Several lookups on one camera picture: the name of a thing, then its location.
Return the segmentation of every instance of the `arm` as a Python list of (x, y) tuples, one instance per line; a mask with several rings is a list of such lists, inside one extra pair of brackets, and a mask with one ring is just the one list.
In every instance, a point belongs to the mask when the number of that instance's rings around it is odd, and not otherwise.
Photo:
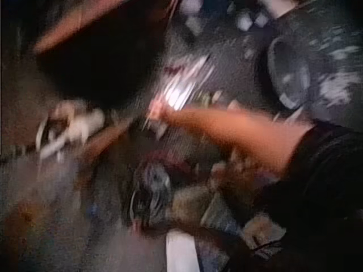
[(194, 133), (205, 133), (220, 145), (235, 146), (279, 175), (286, 169), (302, 136), (312, 128), (311, 124), (272, 122), (248, 110), (169, 109), (161, 119)]

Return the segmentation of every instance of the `clutter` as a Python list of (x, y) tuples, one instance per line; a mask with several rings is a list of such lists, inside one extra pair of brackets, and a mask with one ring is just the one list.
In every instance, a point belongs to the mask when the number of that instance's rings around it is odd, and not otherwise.
[[(185, 56), (171, 62), (164, 68), (164, 73), (158, 86), (154, 100), (163, 100), (176, 111), (181, 110), (186, 103), (201, 95), (201, 86), (210, 77), (214, 66), (208, 63), (209, 56), (195, 58)], [(167, 129), (162, 122), (146, 120), (147, 126), (156, 132), (160, 139)]]
[(85, 144), (90, 136), (103, 127), (104, 121), (102, 110), (87, 111), (87, 104), (82, 100), (60, 102), (39, 126), (36, 149), (40, 159), (53, 155), (68, 142)]

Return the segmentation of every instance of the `debris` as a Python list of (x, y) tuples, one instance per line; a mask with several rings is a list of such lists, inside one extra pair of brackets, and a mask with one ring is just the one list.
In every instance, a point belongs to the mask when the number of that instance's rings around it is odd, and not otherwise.
[(240, 30), (248, 31), (254, 23), (247, 12), (242, 12), (237, 16), (237, 27)]
[(190, 29), (194, 36), (199, 36), (203, 31), (203, 27), (198, 17), (189, 16), (185, 25)]
[(252, 50), (252, 49), (250, 49), (250, 48), (248, 48), (246, 50), (246, 52), (244, 53), (244, 59), (245, 60), (250, 60), (253, 57), (254, 54), (255, 54), (255, 51)]
[(268, 21), (268, 17), (260, 12), (255, 20), (255, 24), (257, 24), (259, 27), (264, 27), (268, 23)]

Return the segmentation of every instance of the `hand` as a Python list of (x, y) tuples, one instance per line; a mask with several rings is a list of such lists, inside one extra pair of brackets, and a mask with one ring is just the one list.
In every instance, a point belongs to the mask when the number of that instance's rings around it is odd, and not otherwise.
[(156, 98), (150, 102), (148, 118), (155, 121), (164, 120), (168, 114), (174, 111), (165, 99)]

